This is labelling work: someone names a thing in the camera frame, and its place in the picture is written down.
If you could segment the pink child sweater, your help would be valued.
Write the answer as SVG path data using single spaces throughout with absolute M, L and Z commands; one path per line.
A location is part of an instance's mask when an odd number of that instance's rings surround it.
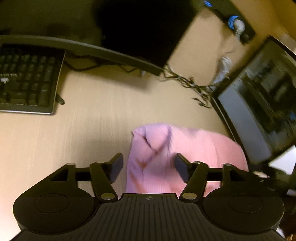
M 138 127 L 132 134 L 126 169 L 127 193 L 180 195 L 186 184 L 175 169 L 177 153 L 189 162 L 200 161 L 210 168 L 232 164 L 248 171 L 240 145 L 220 133 L 155 123 Z

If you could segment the black keyboard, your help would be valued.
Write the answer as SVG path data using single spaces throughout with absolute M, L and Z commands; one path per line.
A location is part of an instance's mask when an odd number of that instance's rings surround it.
M 2 44 L 1 111 L 52 115 L 64 58 L 62 49 Z

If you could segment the curved black monitor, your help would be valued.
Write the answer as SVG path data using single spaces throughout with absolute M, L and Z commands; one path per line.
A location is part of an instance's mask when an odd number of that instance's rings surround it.
M 1 1 L 1 42 L 47 46 L 160 75 L 202 1 Z

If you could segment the black power strip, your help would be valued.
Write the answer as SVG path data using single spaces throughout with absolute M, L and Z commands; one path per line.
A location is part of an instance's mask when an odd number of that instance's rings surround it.
M 242 44 L 249 43 L 256 35 L 249 21 L 232 1 L 204 1 L 204 5 L 211 9 L 234 34 L 237 34 L 238 25 L 243 22 L 244 30 L 240 33 L 240 42 Z

